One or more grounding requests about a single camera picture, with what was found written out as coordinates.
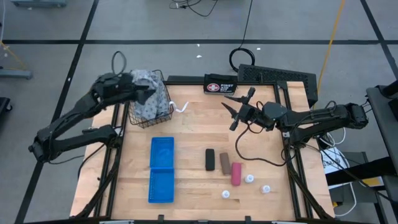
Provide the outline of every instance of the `blue plastic container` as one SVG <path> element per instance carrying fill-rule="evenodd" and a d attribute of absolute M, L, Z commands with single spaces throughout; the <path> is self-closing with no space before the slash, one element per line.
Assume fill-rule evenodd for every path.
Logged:
<path fill-rule="evenodd" d="M 149 203 L 174 202 L 174 138 L 152 138 Z"/>

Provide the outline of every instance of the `patterned cloth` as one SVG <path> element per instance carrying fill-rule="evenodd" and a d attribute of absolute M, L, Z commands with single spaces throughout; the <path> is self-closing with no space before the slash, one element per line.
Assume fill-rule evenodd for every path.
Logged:
<path fill-rule="evenodd" d="M 134 116 L 136 118 L 153 119 L 169 113 L 169 101 L 167 99 L 166 87 L 160 75 L 148 70 L 134 70 L 132 82 L 136 85 L 148 85 L 149 90 L 156 92 L 141 105 L 134 102 Z"/>

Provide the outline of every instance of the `black eraser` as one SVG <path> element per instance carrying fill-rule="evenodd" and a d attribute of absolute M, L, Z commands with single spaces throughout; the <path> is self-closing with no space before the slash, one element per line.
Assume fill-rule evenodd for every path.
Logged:
<path fill-rule="evenodd" d="M 215 169 L 214 149 L 206 149 L 206 170 L 212 171 Z"/>

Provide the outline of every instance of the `small white cap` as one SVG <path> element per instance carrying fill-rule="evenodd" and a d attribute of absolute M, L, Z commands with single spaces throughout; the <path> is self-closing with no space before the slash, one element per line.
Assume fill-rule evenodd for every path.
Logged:
<path fill-rule="evenodd" d="M 268 185 L 264 185 L 261 187 L 261 193 L 266 194 L 269 193 L 271 191 L 271 187 Z"/>
<path fill-rule="evenodd" d="M 229 191 L 224 190 L 221 196 L 223 196 L 223 198 L 229 198 Z"/>
<path fill-rule="evenodd" d="M 250 184 L 251 182 L 254 181 L 254 176 L 251 175 L 251 174 L 249 174 L 249 175 L 247 175 L 247 176 L 244 178 L 244 181 L 245 181 L 246 183 Z"/>

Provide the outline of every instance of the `wooden table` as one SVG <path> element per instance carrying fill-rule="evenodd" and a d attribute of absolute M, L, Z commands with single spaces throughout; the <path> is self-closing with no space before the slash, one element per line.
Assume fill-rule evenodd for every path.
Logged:
<path fill-rule="evenodd" d="M 289 96 L 295 111 L 308 110 L 303 83 L 289 82 Z M 203 94 L 202 86 L 168 86 L 170 97 L 177 105 L 186 101 L 189 105 L 184 113 L 174 113 L 171 121 L 141 129 L 127 124 L 124 136 L 121 163 L 112 212 L 113 219 L 156 220 L 159 214 L 166 220 L 295 220 L 286 166 L 275 167 L 262 161 L 244 161 L 235 151 L 234 144 L 246 125 L 239 124 L 230 131 L 232 123 L 228 111 L 221 105 L 225 102 L 239 109 L 239 103 L 218 95 Z M 235 96 L 246 95 L 249 86 L 239 86 Z M 251 99 L 254 105 L 275 101 L 272 86 L 256 86 Z M 111 122 L 113 110 L 106 110 L 94 117 L 93 126 Z M 148 203 L 150 141 L 156 136 L 175 138 L 175 199 L 174 203 Z M 100 144 L 87 147 L 86 156 Z M 216 169 L 205 170 L 205 149 L 216 152 Z M 253 134 L 247 132 L 239 142 L 239 150 L 246 157 L 263 157 L 282 163 L 280 131 Z M 71 215 L 82 210 L 98 189 L 97 177 L 101 175 L 104 160 L 103 149 L 90 159 L 81 170 Z M 231 185 L 230 176 L 221 172 L 219 154 L 228 152 L 231 162 L 243 164 L 243 177 L 252 174 L 254 182 L 242 181 L 239 187 Z M 308 189 L 325 211 L 334 216 L 326 178 L 319 152 L 305 148 L 301 150 Z M 261 194 L 260 187 L 270 185 L 271 193 Z M 303 198 L 298 189 L 302 217 L 305 216 Z M 221 193 L 229 190 L 229 199 Z M 101 214 L 104 214 L 108 193 L 104 194 Z"/>

